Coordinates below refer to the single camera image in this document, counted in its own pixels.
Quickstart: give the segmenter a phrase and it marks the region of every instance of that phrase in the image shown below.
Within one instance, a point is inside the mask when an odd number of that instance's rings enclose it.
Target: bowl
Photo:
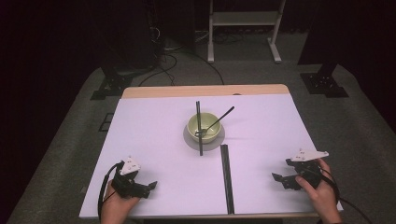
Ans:
[[[201,113],[201,129],[208,128],[216,120],[218,120],[218,117],[216,117],[213,114]],[[187,129],[189,130],[189,134],[192,137],[192,139],[194,139],[196,142],[199,142],[199,138],[195,136],[195,132],[198,131],[197,115],[194,115],[190,118],[189,123],[187,124]],[[219,135],[220,130],[221,130],[221,123],[217,122],[209,130],[207,130],[206,135],[202,137],[202,143],[207,144],[215,140],[216,137]]]

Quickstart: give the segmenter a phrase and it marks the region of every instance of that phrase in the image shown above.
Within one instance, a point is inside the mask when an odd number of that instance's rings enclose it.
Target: dark background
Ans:
[[[157,22],[169,35],[185,38],[186,44],[193,42],[193,29],[176,32],[170,25],[183,17],[189,24],[186,27],[207,28],[208,1],[158,2]],[[180,4],[185,10],[177,9]],[[215,9],[266,10],[277,4],[273,0],[219,0]],[[390,0],[293,0],[287,2],[281,23],[281,32],[309,30],[300,64],[336,60],[356,77],[394,131],[395,11]],[[4,223],[82,84],[114,52],[98,51],[106,43],[98,41],[84,1],[2,1],[0,22],[0,223]]]

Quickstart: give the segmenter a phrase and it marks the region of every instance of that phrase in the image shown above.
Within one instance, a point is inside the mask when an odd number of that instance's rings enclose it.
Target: wooden table edge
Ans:
[[[230,214],[230,215],[192,215],[192,216],[143,216],[133,218],[144,219],[210,219],[210,218],[298,218],[298,217],[318,217],[317,213],[263,213],[263,214]]]
[[[224,85],[224,86],[169,86],[169,87],[129,87],[121,96],[128,98],[215,96],[215,95],[258,95],[288,94],[289,88],[283,84]]]

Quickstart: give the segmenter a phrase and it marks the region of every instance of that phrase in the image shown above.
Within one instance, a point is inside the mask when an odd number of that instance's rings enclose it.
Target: shelf leg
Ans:
[[[276,42],[277,32],[279,31],[279,25],[280,25],[280,22],[282,21],[282,15],[283,15],[283,9],[285,8],[285,3],[286,3],[286,0],[282,0],[282,2],[280,3],[279,10],[277,12],[276,23],[275,23],[273,35],[272,35],[272,37],[269,37],[267,39],[268,44],[270,45],[271,52],[274,56],[275,63],[282,62],[282,60],[280,59],[279,52],[277,51],[275,42]]]
[[[207,43],[207,61],[213,63],[215,55],[213,51],[213,0],[210,0],[209,9],[209,41]]]

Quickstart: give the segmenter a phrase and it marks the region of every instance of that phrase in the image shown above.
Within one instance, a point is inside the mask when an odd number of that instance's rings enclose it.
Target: white shelf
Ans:
[[[213,26],[275,25],[277,11],[213,12]]]

